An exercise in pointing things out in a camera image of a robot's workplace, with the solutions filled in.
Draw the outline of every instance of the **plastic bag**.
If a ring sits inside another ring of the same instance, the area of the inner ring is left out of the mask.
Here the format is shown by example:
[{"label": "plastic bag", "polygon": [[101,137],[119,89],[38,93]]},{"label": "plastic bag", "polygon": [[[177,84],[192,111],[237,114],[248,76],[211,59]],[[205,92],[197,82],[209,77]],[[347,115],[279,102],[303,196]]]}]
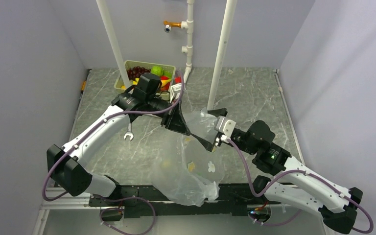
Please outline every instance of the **plastic bag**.
[{"label": "plastic bag", "polygon": [[[189,130],[213,142],[216,117],[205,112],[184,115]],[[185,206],[201,206],[205,198],[218,197],[224,165],[218,154],[208,152],[193,136],[170,132],[164,154],[152,165],[151,180],[169,200]]]}]

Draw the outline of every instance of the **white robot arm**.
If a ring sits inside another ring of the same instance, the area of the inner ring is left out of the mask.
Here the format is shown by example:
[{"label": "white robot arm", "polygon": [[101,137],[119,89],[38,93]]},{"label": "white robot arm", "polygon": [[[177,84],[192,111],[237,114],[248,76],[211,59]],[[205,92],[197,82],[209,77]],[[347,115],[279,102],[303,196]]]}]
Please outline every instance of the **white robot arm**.
[{"label": "white robot arm", "polygon": [[[208,151],[212,151],[221,143],[228,144],[236,148],[240,156],[242,156],[240,150],[255,155],[253,164],[275,177],[290,170],[299,170],[297,173],[286,174],[283,177],[298,188],[271,182],[267,177],[258,176],[253,183],[255,190],[262,191],[269,184],[271,187],[266,188],[265,192],[259,195],[255,192],[253,195],[263,197],[265,200],[289,204],[314,214],[340,233],[347,234],[351,231],[356,219],[357,207],[346,198],[351,198],[359,204],[362,191],[334,184],[301,164],[289,152],[272,143],[275,134],[261,120],[253,123],[244,132],[235,128],[235,121],[225,117],[227,114],[225,109],[209,111],[218,118],[215,125],[218,134],[214,142],[210,143],[195,136],[185,125],[178,102],[170,105],[155,97],[158,87],[160,87],[158,77],[152,74],[142,75],[138,85],[131,87],[134,88],[132,94],[129,93],[130,88],[118,95],[102,116],[83,133],[61,148],[56,145],[50,147],[47,151],[47,163],[51,178],[72,196],[88,192],[107,199],[123,198],[121,185],[118,182],[108,176],[89,173],[85,167],[95,152],[115,133],[126,128],[138,116],[150,112],[162,118],[163,127],[184,135],[193,135]],[[313,175],[332,185],[336,190],[315,179]]]}]

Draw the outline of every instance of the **plastic basket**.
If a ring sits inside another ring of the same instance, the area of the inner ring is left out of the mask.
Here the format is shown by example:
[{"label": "plastic basket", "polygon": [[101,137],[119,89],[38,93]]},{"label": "plastic basket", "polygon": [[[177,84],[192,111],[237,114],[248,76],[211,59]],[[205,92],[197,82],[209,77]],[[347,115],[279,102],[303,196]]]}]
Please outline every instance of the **plastic basket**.
[{"label": "plastic basket", "polygon": [[[130,68],[133,68],[133,67],[136,67],[136,66],[144,67],[144,68],[147,68],[147,69],[151,69],[153,66],[160,66],[160,67],[162,67],[162,69],[164,70],[164,76],[167,76],[167,77],[171,78],[172,80],[173,80],[174,77],[175,77],[175,71],[176,71],[175,66],[171,66],[171,65],[161,65],[161,64],[148,63],[148,62],[141,62],[141,61],[134,61],[134,60],[126,60],[126,61],[124,62],[124,66],[126,67],[126,70],[128,70],[128,69],[130,69]],[[123,85],[124,85],[124,82],[123,82],[121,76],[119,76],[119,77],[116,79],[116,82],[115,82],[114,88],[115,88],[119,93],[123,93],[123,92],[124,92],[124,89],[121,88]],[[169,98],[170,98],[169,93],[162,93],[160,96],[161,96],[162,99],[164,99],[164,100],[169,100]]]}]

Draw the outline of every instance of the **marble table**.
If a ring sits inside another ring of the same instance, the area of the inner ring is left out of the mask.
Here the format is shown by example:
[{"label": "marble table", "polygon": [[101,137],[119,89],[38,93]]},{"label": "marble table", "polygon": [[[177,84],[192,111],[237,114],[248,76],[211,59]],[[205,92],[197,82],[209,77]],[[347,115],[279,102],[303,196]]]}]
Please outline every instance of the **marble table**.
[{"label": "marble table", "polygon": [[[183,113],[206,107],[213,68],[194,68],[189,76],[183,98]],[[113,87],[119,76],[117,69],[90,70],[83,93],[72,138],[93,123],[118,94]],[[215,108],[227,108],[228,115],[244,131],[256,120],[263,120],[276,134],[274,142],[299,158],[298,150],[271,68],[223,68],[215,100]],[[153,162],[164,154],[163,143],[169,131],[160,126],[161,120],[142,116],[133,122],[133,141],[124,141],[126,130],[114,135],[92,158],[86,169],[106,174],[123,185],[151,184],[149,173]],[[218,150],[225,167],[222,183],[245,183],[244,167],[234,149],[222,145]],[[253,156],[245,154],[252,178],[259,171]]]}]

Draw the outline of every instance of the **white pipe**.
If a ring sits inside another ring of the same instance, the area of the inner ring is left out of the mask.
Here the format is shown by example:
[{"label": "white pipe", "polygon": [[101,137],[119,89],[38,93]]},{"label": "white pipe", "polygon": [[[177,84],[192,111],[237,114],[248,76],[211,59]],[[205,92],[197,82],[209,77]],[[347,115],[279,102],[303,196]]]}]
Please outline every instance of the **white pipe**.
[{"label": "white pipe", "polygon": [[124,66],[124,61],[122,53],[120,52],[118,39],[116,38],[115,29],[113,28],[112,19],[110,18],[109,9],[105,0],[96,0],[98,9],[100,11],[101,18],[106,28],[107,36],[109,37],[110,45],[112,46],[113,54],[116,58],[117,66],[119,67],[120,75],[123,79],[125,87],[130,87],[129,77],[127,76],[126,67]]},{"label": "white pipe", "polygon": [[221,67],[224,63],[224,56],[226,54],[231,25],[233,24],[236,4],[237,0],[227,0],[226,10],[224,12],[223,26],[221,28],[220,43],[218,44],[217,58],[215,59],[214,73],[212,74],[207,110],[212,110],[214,108],[215,95],[217,94],[218,82],[221,75]]},{"label": "white pipe", "polygon": [[187,54],[187,63],[184,73],[184,82],[186,83],[188,80],[189,73],[192,69],[192,33],[194,32],[194,2],[195,0],[187,0],[188,4],[188,14],[187,14],[187,21],[183,22],[184,28],[187,29],[187,46],[182,47],[182,52]]},{"label": "white pipe", "polygon": [[191,67],[186,67],[185,73],[184,73],[184,83],[188,80],[188,76],[190,72],[191,72]]}]

